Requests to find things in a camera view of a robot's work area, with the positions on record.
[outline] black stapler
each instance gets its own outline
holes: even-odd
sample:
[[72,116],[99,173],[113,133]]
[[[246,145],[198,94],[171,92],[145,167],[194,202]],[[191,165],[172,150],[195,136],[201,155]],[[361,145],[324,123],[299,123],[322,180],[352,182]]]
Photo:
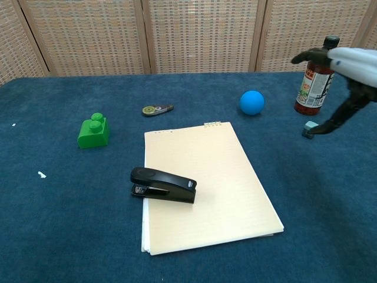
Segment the black stapler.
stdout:
[[131,193],[150,199],[194,203],[196,181],[156,169],[136,167],[131,171]]

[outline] sauce bottle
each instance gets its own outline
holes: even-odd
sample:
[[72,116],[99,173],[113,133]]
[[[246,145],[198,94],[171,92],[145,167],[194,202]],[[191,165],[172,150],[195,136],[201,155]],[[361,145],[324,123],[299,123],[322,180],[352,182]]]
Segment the sauce bottle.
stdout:
[[[338,46],[339,37],[327,36],[322,49],[330,50]],[[309,61],[304,79],[295,102],[295,110],[304,115],[317,115],[328,93],[334,71]]]

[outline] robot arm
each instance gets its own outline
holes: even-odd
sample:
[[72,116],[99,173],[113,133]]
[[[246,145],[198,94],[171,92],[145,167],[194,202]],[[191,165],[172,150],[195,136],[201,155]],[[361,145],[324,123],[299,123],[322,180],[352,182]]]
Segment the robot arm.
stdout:
[[350,96],[331,118],[312,128],[310,134],[331,133],[369,102],[377,102],[377,50],[337,47],[328,51],[313,48],[292,59],[293,64],[303,61],[324,65],[344,76],[350,90]]

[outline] paper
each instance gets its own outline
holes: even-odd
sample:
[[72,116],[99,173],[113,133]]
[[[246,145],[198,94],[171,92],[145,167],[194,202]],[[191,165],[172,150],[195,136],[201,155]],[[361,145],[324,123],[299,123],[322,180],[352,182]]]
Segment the paper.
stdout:
[[144,200],[142,251],[157,255],[283,232],[229,122],[144,137],[146,167],[197,186],[194,204]]

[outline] blue ball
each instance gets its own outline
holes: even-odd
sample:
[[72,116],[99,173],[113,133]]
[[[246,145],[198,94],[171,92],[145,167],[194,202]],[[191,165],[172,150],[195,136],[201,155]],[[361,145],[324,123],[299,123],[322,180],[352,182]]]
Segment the blue ball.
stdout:
[[264,107],[264,98],[259,91],[250,90],[242,94],[240,108],[247,115],[256,115]]

